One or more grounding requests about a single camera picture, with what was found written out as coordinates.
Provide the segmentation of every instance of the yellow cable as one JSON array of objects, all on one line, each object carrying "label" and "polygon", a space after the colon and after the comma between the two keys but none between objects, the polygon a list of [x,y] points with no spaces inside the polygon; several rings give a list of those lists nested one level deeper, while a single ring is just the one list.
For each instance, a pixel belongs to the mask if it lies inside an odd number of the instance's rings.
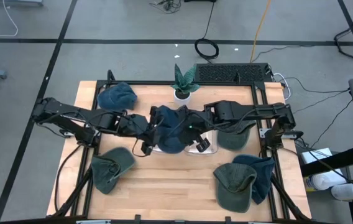
[{"label": "yellow cable", "polygon": [[259,26],[258,26],[258,29],[257,29],[257,33],[255,34],[254,44],[253,44],[253,46],[252,46],[252,51],[251,51],[250,63],[252,63],[252,58],[254,57],[254,53],[255,53],[255,44],[257,43],[257,38],[258,38],[259,30],[260,30],[261,27],[262,27],[262,23],[264,23],[264,19],[265,19],[266,13],[268,12],[269,5],[270,5],[270,0],[268,0],[268,3],[266,4],[265,12],[264,12],[264,14],[262,15],[262,19],[261,19],[261,22],[259,23]]}]

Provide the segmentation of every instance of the wooden table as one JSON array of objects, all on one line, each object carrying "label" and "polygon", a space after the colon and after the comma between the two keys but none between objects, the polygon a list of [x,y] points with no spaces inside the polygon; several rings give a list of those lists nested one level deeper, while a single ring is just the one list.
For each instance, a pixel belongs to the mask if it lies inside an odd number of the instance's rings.
[{"label": "wooden table", "polygon": [[[80,82],[75,106],[91,109],[96,82]],[[138,96],[134,111],[129,113],[145,114],[149,119],[151,106],[166,105],[171,109],[178,106],[173,102],[173,89],[168,85],[132,85]],[[282,86],[279,83],[266,83],[268,103],[284,103]],[[236,101],[242,105],[252,105],[252,94],[247,86],[202,86],[192,94],[188,105],[190,109],[203,110],[203,105],[219,100]],[[103,135],[99,153],[118,146],[132,149],[135,139]],[[283,140],[286,149],[295,151],[292,140]],[[61,157],[62,162],[76,147],[75,139],[67,139]],[[239,152],[219,149],[213,155],[191,155],[187,153],[164,154],[153,152],[151,156],[135,157],[135,166],[117,183],[108,195],[93,188],[89,217],[92,219],[134,219],[135,214],[143,220],[191,220],[224,221],[230,216],[232,221],[272,221],[268,199],[260,205],[251,201],[246,213],[234,213],[222,209],[216,202],[215,179],[213,170],[221,164],[231,162],[238,154],[257,156],[260,151],[257,128],[251,129],[249,142]],[[75,188],[81,154],[77,152],[65,164],[60,176],[58,201],[61,205]],[[308,217],[311,216],[306,192],[302,181],[298,158],[294,153],[279,150],[279,164],[282,170],[284,188]],[[280,198],[277,191],[275,200],[278,217],[282,217]],[[85,190],[80,195],[77,214],[81,213]],[[53,192],[48,214],[54,213]]]}]

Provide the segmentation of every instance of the potted plant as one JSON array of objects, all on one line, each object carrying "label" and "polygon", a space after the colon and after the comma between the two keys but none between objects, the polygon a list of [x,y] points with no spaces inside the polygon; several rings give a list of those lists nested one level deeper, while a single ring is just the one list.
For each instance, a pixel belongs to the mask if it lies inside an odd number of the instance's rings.
[{"label": "potted plant", "polygon": [[172,88],[174,88],[174,100],[180,106],[187,105],[190,101],[190,93],[200,88],[199,85],[192,84],[195,73],[196,65],[182,75],[181,70],[175,64],[175,84],[172,85]]}]

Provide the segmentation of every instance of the gray floor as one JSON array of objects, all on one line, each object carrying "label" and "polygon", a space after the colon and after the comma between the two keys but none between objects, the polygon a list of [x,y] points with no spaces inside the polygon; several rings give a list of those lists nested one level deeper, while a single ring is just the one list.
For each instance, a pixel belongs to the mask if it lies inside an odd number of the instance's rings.
[{"label": "gray floor", "polygon": [[[197,39],[202,37],[211,4],[183,3],[180,12],[163,15],[148,5],[151,0],[78,0],[69,39]],[[19,26],[17,38],[56,39],[71,0],[45,0],[44,7],[11,5],[10,15]],[[353,0],[345,0],[353,16]],[[252,40],[266,0],[218,0],[209,26],[209,39]],[[332,40],[347,28],[336,0],[271,3],[260,40]],[[13,33],[0,5],[0,33]],[[353,36],[344,37],[353,41]],[[21,142],[55,44],[0,44],[0,194]],[[256,52],[274,46],[259,45]],[[248,62],[251,45],[220,45],[214,62]],[[344,47],[353,54],[353,47]],[[274,73],[299,78],[311,90],[344,90],[353,78],[353,60],[334,46],[285,49],[263,54]],[[172,80],[173,65],[186,70],[206,63],[193,45],[186,44],[63,44],[45,96],[72,104],[81,80],[105,79],[111,69],[118,80]],[[288,81],[298,110],[328,94],[307,93],[294,80]],[[343,93],[295,115],[297,129],[308,142],[315,142],[338,111],[350,100]],[[44,217],[60,160],[63,140],[35,127],[12,188],[2,220]],[[353,147],[353,107],[350,105],[317,147],[344,151]],[[323,222],[351,223],[348,204],[332,199],[328,192],[308,194],[313,217]]]}]

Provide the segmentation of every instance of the white cable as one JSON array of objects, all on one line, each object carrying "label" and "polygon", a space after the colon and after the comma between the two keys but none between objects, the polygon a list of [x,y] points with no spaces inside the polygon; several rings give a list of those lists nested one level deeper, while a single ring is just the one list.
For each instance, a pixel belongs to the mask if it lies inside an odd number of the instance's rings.
[{"label": "white cable", "polygon": [[0,37],[15,37],[17,35],[17,33],[19,32],[19,29],[17,28],[17,25],[15,24],[15,22],[12,20],[11,16],[8,13],[7,7],[5,6],[5,0],[2,0],[2,5],[4,6],[5,12],[7,13],[9,20],[14,24],[14,26],[16,28],[16,32],[14,35],[0,34]]},{"label": "white cable", "polygon": [[288,100],[291,97],[291,90],[290,90],[290,87],[288,87],[287,81],[285,80],[284,76],[282,74],[280,74],[280,73],[274,73],[273,76],[274,75],[280,75],[281,78],[283,79],[284,83],[286,84],[286,87],[287,87],[287,90],[288,90],[288,97],[285,98],[284,100]]}]

